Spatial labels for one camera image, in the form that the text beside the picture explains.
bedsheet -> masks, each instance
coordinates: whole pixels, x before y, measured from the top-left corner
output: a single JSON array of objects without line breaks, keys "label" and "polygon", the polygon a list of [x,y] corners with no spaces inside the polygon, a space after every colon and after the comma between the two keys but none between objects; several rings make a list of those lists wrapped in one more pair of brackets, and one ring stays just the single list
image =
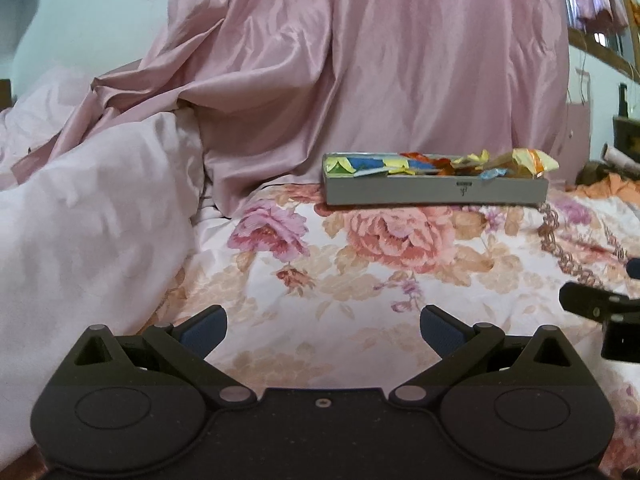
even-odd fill
[{"label": "bedsheet", "polygon": [[[640,219],[618,197],[551,190],[559,244],[608,287],[640,296],[611,234],[640,254]],[[600,358],[599,325],[565,313],[569,277],[540,248],[542,215],[498,206],[329,209],[319,186],[261,190],[242,215],[220,218],[204,194],[197,244],[147,324],[225,307],[226,339],[207,360],[261,393],[267,386],[393,386],[436,363],[420,338],[428,303],[473,324],[531,335],[556,324],[616,414],[601,468],[619,479],[640,462],[640,366]],[[34,462],[33,455],[28,457]],[[33,467],[20,480],[36,478]]]}]

triangular cutout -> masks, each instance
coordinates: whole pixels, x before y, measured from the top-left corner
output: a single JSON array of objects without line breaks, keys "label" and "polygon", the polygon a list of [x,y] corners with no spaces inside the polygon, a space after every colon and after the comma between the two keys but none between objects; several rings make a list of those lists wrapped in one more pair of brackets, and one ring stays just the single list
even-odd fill
[{"label": "triangular cutout", "polygon": [[571,366],[560,344],[552,337],[545,339],[534,361],[545,365]]},{"label": "triangular cutout", "polygon": [[111,360],[111,355],[102,338],[92,337],[86,342],[80,355],[76,358],[76,365],[95,365],[96,363],[107,363]]}]

open box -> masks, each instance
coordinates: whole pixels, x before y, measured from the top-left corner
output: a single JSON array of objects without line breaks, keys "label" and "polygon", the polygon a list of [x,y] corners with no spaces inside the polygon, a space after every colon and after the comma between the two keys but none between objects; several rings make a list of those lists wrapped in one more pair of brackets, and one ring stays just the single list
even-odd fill
[{"label": "open box", "polygon": [[[325,160],[330,156],[382,157],[397,153],[327,153],[322,159],[322,178],[326,203],[339,205],[382,204],[513,204],[533,205],[546,201],[546,178],[509,178],[485,180],[479,176],[389,175],[378,173],[354,177],[327,173]],[[459,156],[429,155],[433,158]]]}]

orange cloth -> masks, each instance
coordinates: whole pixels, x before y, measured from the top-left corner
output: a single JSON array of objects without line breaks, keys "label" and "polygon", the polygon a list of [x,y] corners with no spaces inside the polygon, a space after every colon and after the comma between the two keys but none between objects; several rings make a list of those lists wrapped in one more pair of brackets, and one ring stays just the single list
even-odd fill
[{"label": "orange cloth", "polygon": [[590,186],[578,186],[574,194],[585,198],[617,196],[624,202],[640,206],[640,182],[622,180],[622,177],[615,173],[609,173],[605,179]]}]

peach flower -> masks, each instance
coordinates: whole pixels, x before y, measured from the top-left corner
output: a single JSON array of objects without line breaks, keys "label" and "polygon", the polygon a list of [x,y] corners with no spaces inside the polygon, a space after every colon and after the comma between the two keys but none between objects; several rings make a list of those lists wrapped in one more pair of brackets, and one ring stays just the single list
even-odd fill
[{"label": "peach flower", "polygon": [[359,256],[424,274],[455,257],[451,215],[449,207],[365,209],[345,213],[344,225]]}]

